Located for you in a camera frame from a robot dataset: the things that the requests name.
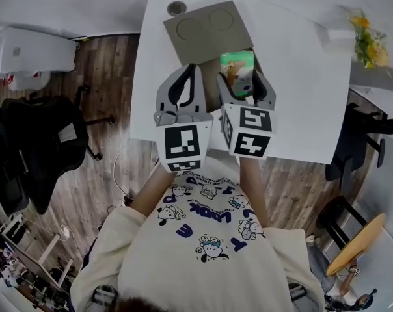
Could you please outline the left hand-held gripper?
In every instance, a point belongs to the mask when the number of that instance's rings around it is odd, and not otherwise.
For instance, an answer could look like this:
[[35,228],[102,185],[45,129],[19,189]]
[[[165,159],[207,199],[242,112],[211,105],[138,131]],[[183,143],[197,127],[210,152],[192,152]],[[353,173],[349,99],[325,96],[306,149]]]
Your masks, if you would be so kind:
[[[189,99],[178,103],[186,82]],[[206,112],[202,72],[188,64],[174,71],[156,97],[156,145],[159,160],[170,173],[197,170],[206,160],[213,116]]]

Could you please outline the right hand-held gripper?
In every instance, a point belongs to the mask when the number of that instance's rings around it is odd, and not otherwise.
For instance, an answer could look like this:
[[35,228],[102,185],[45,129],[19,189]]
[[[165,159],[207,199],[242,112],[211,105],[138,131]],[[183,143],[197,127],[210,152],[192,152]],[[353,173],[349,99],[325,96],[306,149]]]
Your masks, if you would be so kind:
[[258,70],[252,75],[254,105],[246,105],[244,97],[236,96],[222,73],[216,76],[221,102],[219,149],[236,157],[264,160],[269,155],[277,119],[276,93]]

